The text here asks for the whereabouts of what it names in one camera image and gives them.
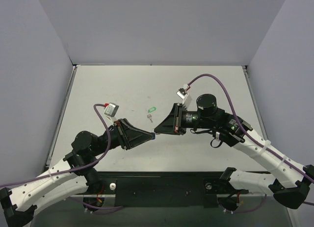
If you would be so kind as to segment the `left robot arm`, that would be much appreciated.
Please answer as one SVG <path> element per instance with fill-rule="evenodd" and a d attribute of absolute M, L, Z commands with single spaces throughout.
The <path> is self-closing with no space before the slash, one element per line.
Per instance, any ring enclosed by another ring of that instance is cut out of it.
<path fill-rule="evenodd" d="M 86 191 L 99 192 L 103 184 L 94 167 L 109 150 L 133 149 L 154 138 L 154 133 L 135 128 L 127 119 L 106 126 L 101 136 L 78 133 L 71 152 L 41 175 L 1 186 L 0 204 L 7 225 L 24 227 L 36 213 L 56 202 Z"/>

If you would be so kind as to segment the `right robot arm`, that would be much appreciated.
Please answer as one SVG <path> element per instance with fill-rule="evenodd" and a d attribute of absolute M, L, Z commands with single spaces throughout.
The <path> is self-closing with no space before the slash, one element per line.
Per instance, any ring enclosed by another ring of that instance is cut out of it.
<path fill-rule="evenodd" d="M 247 190 L 272 195 L 281 205 L 297 209 L 308 196 L 314 182 L 314 167 L 287 157 L 264 140 L 246 121 L 217 107 L 216 97 L 203 94 L 196 100 L 197 110 L 188 111 L 175 103 L 169 115 L 154 129 L 156 134 L 183 135 L 208 133 L 256 161 L 266 174 L 227 168 L 219 180 L 224 192 Z"/>

